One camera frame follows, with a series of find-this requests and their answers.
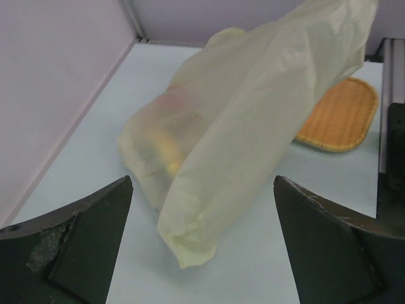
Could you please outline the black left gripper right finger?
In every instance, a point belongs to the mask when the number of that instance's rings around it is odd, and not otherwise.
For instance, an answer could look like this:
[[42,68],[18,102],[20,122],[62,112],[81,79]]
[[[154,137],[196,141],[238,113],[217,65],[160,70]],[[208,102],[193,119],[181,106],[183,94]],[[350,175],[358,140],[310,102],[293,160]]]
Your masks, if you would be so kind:
[[404,205],[373,218],[276,176],[273,192],[301,303],[404,303]]

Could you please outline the translucent pale green plastic bag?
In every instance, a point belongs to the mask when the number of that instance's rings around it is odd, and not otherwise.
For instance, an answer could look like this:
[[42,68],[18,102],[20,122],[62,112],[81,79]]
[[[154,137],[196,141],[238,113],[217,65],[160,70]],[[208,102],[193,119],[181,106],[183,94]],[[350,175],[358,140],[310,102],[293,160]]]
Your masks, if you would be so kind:
[[[377,9],[377,1],[305,1],[250,31],[222,30],[164,91],[188,95],[192,111],[163,116],[151,101],[126,121],[118,153],[181,268],[213,257],[319,100],[363,66]],[[184,152],[173,179],[147,140],[155,128]]]

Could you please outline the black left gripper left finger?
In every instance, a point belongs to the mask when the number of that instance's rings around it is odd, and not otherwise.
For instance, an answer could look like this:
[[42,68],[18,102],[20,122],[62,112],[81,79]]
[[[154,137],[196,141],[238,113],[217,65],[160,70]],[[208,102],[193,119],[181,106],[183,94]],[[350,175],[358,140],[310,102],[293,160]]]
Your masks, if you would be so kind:
[[105,303],[132,200],[129,176],[1,229],[1,303]]

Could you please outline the yellow fake banana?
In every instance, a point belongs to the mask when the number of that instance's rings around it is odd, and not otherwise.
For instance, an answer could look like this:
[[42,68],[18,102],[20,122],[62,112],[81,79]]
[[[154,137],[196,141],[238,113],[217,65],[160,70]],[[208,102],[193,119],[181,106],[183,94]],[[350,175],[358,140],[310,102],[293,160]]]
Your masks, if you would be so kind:
[[184,152],[175,137],[161,128],[149,129],[146,137],[154,147],[158,158],[163,162],[166,173],[173,179],[185,160]]

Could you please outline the red fake dragon fruit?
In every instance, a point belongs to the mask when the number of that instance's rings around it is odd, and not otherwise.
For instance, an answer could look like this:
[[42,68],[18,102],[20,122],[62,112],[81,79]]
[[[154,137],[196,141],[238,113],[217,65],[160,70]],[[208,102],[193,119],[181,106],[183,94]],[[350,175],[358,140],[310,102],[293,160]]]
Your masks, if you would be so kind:
[[152,101],[152,105],[163,116],[186,113],[195,108],[193,100],[179,92],[164,92]]

